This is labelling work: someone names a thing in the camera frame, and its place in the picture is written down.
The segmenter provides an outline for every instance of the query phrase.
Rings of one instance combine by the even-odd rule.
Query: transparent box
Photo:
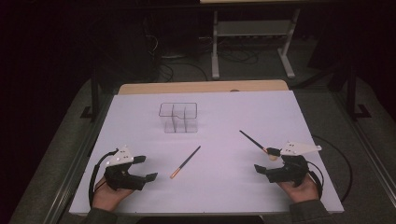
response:
[[[196,103],[163,103],[160,118],[166,133],[197,133]]]

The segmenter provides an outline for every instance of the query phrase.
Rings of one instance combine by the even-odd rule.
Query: cable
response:
[[[319,182],[319,184],[323,187],[323,186],[324,186],[324,177],[323,177],[323,173],[321,172],[321,170],[320,170],[314,163],[312,163],[312,162],[310,162],[310,161],[307,161],[307,162],[308,162],[309,164],[315,166],[315,167],[317,168],[317,170],[319,171],[320,176],[322,177],[322,181]]]
[[[349,195],[349,192],[350,192],[350,190],[351,190],[351,188],[352,188],[352,182],[353,182],[352,166],[350,165],[350,162],[349,162],[349,160],[347,159],[346,155],[345,155],[338,147],[336,147],[336,146],[333,145],[331,142],[327,141],[326,139],[324,139],[324,138],[322,138],[322,137],[319,137],[319,136],[314,135],[314,134],[312,134],[312,136],[313,136],[314,138],[317,138],[317,139],[319,139],[319,140],[321,140],[321,141],[323,141],[323,142],[329,144],[331,147],[333,147],[335,150],[337,150],[337,151],[340,153],[340,155],[344,158],[344,160],[346,161],[346,165],[347,165],[348,170],[349,170],[349,183],[348,183],[348,186],[347,186],[347,189],[346,189],[346,193],[345,193],[344,196],[341,198],[341,203],[342,203],[342,202],[347,198],[347,196]]]
[[[319,196],[319,198],[321,198],[321,196],[322,196],[322,194],[323,194],[323,186],[324,186],[324,177],[323,177],[323,173],[321,172],[321,170],[320,170],[314,163],[312,163],[312,162],[310,162],[310,161],[307,161],[307,163],[309,163],[309,164],[315,166],[315,167],[318,169],[318,171],[320,172],[320,175],[321,175],[321,177],[322,177],[322,181],[321,181],[321,182],[320,182],[320,180],[319,180],[317,174],[315,174],[315,172],[309,171],[309,175],[311,175],[311,177],[314,179],[315,183],[317,183],[318,196]]]
[[[93,191],[93,194],[94,194],[100,187],[102,187],[106,182],[107,182],[107,181],[105,181],[105,182],[103,182],[102,184],[100,184],[100,185]]]
[[[90,181],[90,188],[88,189],[88,197],[90,199],[90,207],[92,207],[92,201],[93,201],[93,185],[95,184],[95,180],[96,180],[96,176],[98,174],[99,171],[99,167],[100,164],[102,163],[102,161],[108,157],[108,156],[114,156],[117,152],[119,151],[119,149],[117,148],[115,151],[112,152],[108,152],[105,156],[102,157],[102,159],[99,160],[99,162],[93,167],[93,171],[92,171],[92,176],[91,176],[91,181]]]
[[[164,71],[161,69],[161,66],[164,66],[164,67],[168,68],[168,69],[170,70],[171,73],[169,74],[169,73],[164,72]],[[174,70],[173,70],[170,66],[168,66],[168,65],[166,65],[166,64],[160,64],[159,70],[160,70],[161,75],[166,79],[165,82],[169,82],[169,81],[173,80],[173,76],[174,76],[174,73],[175,73],[175,72],[174,72]]]
[[[205,77],[205,81],[208,81],[206,72],[201,67],[199,67],[198,65],[195,65],[193,63],[167,63],[167,65],[169,65],[169,64],[175,64],[175,65],[183,65],[184,64],[184,65],[193,66],[193,67],[197,68],[198,70],[200,70],[202,72],[202,74],[204,75],[204,77]]]

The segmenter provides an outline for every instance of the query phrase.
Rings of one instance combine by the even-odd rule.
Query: equipment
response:
[[[317,183],[318,196],[319,198],[321,197],[324,181],[323,176],[322,181],[320,182],[318,176],[314,172],[309,171],[308,163],[313,163],[306,161],[304,156],[302,156],[302,154],[308,152],[321,150],[321,146],[312,146],[303,143],[288,142],[281,149],[273,147],[265,148],[244,132],[239,132],[247,137],[250,141],[252,141],[257,147],[267,153],[271,161],[275,161],[278,157],[282,158],[283,160],[283,167],[271,170],[268,170],[266,167],[262,167],[258,164],[254,164],[254,168],[256,169],[257,173],[266,175],[270,183],[292,181],[294,182],[295,188],[303,183],[306,174],[310,174],[314,181]]]
[[[157,177],[158,173],[146,175],[145,177],[130,175],[128,173],[128,170],[131,165],[144,162],[146,160],[146,156],[133,157],[127,146],[124,146],[121,150],[117,148],[116,151],[107,153],[101,160],[99,160],[99,162],[93,168],[89,190],[90,206],[92,206],[94,194],[93,184],[96,179],[100,163],[102,163],[102,161],[110,155],[112,155],[113,157],[110,161],[106,163],[107,168],[105,171],[105,179],[107,184],[114,190],[142,190],[146,183],[154,181]]]

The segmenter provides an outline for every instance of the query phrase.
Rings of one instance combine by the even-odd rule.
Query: floor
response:
[[[211,80],[210,49],[202,40],[202,53],[196,57],[163,58],[157,82]],[[319,70],[306,67],[316,45],[314,39],[295,40],[288,53],[296,74],[288,79],[276,49],[282,39],[224,39],[220,45],[220,80],[284,79],[290,87],[314,76]],[[346,90],[330,92],[326,85],[332,75],[294,90],[307,125],[316,143],[323,147],[323,159],[345,212],[333,214],[338,223],[395,223],[396,127],[395,122],[375,99],[367,83],[358,79],[357,104],[367,107],[371,118],[353,121],[345,111]],[[89,151],[108,108],[111,95],[101,94],[102,112],[96,122],[81,119],[91,105],[91,83],[76,95],[40,163],[11,223],[78,223],[81,217],[67,211],[73,199]],[[48,183],[43,190],[42,183]],[[135,223],[140,217],[120,217],[118,223]],[[288,214],[264,216],[264,223],[290,223]]]

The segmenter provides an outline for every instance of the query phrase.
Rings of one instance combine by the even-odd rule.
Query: table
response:
[[[158,118],[160,104],[192,101],[198,104],[198,133],[165,133]],[[134,156],[147,156],[144,163],[131,167],[131,174],[159,174],[142,191],[124,200],[116,211],[119,214],[210,216],[288,212],[290,199],[253,167],[257,163],[276,168],[282,166],[281,160],[269,161],[239,130],[266,147],[283,147],[287,140],[313,144],[295,97],[281,80],[124,85],[107,113],[69,212],[80,215],[89,212],[87,192],[92,167],[108,151],[124,144]],[[198,146],[202,148],[170,179],[169,175]],[[326,208],[342,212],[343,206],[319,154],[310,153],[305,158],[325,176],[322,201]],[[97,180],[103,172],[104,165]]]

